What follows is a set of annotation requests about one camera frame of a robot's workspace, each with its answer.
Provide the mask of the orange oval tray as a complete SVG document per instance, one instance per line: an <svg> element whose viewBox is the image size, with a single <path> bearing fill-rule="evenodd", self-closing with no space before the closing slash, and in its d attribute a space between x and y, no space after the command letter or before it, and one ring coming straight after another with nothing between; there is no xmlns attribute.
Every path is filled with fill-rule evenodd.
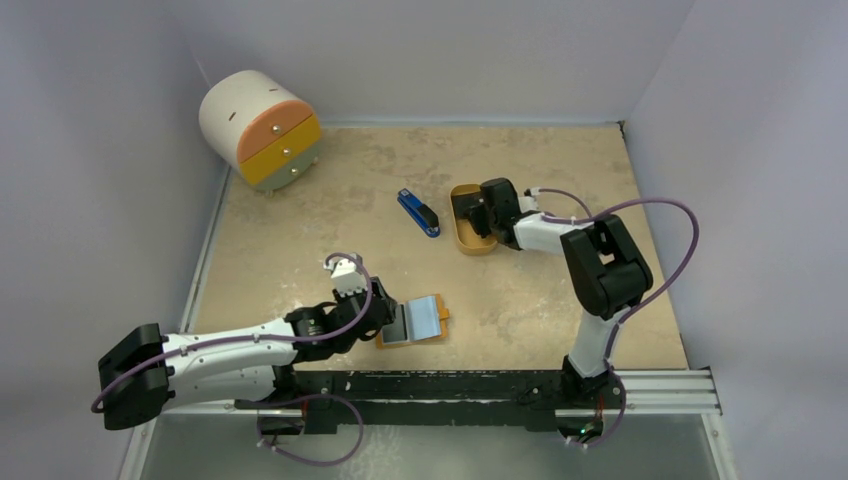
<svg viewBox="0 0 848 480"><path fill-rule="evenodd" d="M480 185L475 183L457 185L449 193L457 248L461 253L469 256L489 254L497 246L493 236L479 236L466 215L470 207L481 202L480 193Z"/></svg>

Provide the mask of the orange leather card holder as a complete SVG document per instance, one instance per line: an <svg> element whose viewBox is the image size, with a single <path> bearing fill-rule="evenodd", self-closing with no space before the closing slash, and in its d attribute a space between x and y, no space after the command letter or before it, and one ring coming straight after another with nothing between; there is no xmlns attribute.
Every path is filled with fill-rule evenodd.
<svg viewBox="0 0 848 480"><path fill-rule="evenodd" d="M384 345L381 331L376 337L378 349L390 349L412 346L448 337L448 319L450 312L440 294L420 297L398 306L395 320L406 322L408 341L396 345Z"/></svg>

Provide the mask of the black VIP credit card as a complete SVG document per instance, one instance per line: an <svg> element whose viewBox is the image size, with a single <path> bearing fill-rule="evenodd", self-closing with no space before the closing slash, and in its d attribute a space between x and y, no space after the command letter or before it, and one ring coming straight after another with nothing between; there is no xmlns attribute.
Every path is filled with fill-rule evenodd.
<svg viewBox="0 0 848 480"><path fill-rule="evenodd" d="M384 345L396 345L408 341L406 322L401 319L384 326L381 330L382 343Z"/></svg>

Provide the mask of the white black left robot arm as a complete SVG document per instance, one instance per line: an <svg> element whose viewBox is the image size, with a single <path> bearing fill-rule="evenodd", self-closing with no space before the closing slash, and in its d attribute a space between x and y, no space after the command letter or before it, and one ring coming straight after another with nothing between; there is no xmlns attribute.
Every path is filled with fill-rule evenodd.
<svg viewBox="0 0 848 480"><path fill-rule="evenodd" d="M294 365L345 354L403 317L402 304L374 277L367 291L335 294L253 327L164 335L158 325L145 324L99 360L101 391L92 410L106 429L124 430L204 402L284 409L298 395Z"/></svg>

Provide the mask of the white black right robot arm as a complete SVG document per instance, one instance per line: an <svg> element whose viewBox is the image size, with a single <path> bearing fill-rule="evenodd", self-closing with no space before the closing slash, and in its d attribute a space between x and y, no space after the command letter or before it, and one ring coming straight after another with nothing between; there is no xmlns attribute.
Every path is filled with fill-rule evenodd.
<svg viewBox="0 0 848 480"><path fill-rule="evenodd" d="M562 254L583 312L564 357L561 392L576 407L596 399L610 380L621 320L653 286L653 275L623 221L614 214L560 219L540 209L537 191L518 194L496 178L452 202L457 219L482 239L519 251Z"/></svg>

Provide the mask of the white round mini drawer chest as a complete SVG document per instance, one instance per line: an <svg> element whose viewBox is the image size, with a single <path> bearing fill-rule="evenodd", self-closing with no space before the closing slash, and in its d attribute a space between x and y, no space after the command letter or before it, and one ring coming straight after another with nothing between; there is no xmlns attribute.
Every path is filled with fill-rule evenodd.
<svg viewBox="0 0 848 480"><path fill-rule="evenodd" d="M198 122L211 148L256 191L281 189L317 162L322 128L315 110L260 71L213 85Z"/></svg>

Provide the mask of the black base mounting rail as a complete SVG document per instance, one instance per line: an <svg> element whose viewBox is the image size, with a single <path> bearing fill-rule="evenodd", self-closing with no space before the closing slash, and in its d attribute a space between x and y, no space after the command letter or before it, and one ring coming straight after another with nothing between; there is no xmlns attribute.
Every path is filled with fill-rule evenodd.
<svg viewBox="0 0 848 480"><path fill-rule="evenodd" d="M274 368L272 391L239 410L291 409L308 434L341 425L510 426L564 436L599 434L621 404L612 380L588 396L565 394L560 370L296 371Z"/></svg>

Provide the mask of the blue black stapler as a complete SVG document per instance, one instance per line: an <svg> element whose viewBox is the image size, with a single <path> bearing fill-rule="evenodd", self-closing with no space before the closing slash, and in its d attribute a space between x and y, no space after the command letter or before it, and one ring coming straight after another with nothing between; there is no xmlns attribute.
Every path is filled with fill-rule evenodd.
<svg viewBox="0 0 848 480"><path fill-rule="evenodd" d="M440 221L436 213L410 190L406 188L400 190L397 201L429 238L436 238L441 234Z"/></svg>

